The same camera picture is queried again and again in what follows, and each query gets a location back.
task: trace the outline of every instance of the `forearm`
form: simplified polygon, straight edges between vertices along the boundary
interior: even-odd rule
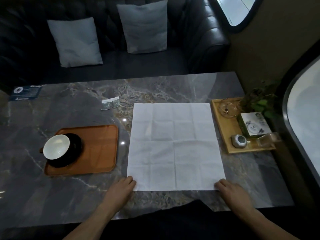
[[[252,231],[254,231],[259,238],[263,240],[297,240],[290,233],[283,230],[270,220],[268,220],[258,210],[255,210],[251,214],[246,216],[239,216],[239,218],[246,223]]]
[[[70,232],[63,240],[98,240],[102,231],[113,218],[114,212],[104,209],[102,206],[77,228]]]

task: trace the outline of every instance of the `marble table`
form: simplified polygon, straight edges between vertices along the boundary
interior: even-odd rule
[[[234,72],[45,85],[35,100],[0,96],[0,228],[84,221],[115,180],[126,176],[134,103],[209,103],[240,97]],[[122,106],[101,110],[119,96]],[[116,167],[109,173],[48,177],[39,148],[65,127],[116,124]],[[242,185],[257,208],[291,206],[292,198],[270,152],[228,155],[215,124],[228,180]],[[216,191],[138,191],[115,219],[130,218],[201,199],[228,210]]]

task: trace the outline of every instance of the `wooden tray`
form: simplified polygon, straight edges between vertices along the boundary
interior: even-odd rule
[[[48,176],[74,175],[85,173],[103,173],[113,170],[116,165],[118,127],[116,125],[98,125],[64,128],[56,135],[74,133],[82,139],[82,153],[72,164],[63,168],[54,168],[46,163],[44,173]]]
[[[241,99],[242,97],[228,98],[229,101],[234,101],[234,103],[240,102]],[[276,149],[274,145],[268,148],[259,147],[256,138],[249,138],[248,145],[245,148],[235,148],[231,143],[231,136],[235,134],[242,135],[242,131],[236,118],[228,119],[220,114],[218,106],[221,100],[222,99],[211,100],[211,107],[228,153],[257,152]]]

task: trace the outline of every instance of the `gray pillow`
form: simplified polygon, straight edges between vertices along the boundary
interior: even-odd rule
[[[151,53],[167,49],[167,0],[143,6],[117,5],[128,53]]]
[[[48,20],[62,67],[103,64],[94,18],[75,21]]]

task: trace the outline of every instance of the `small box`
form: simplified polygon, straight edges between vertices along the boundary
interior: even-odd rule
[[[271,133],[270,127],[260,112],[241,113],[237,116],[240,129],[247,138]]]

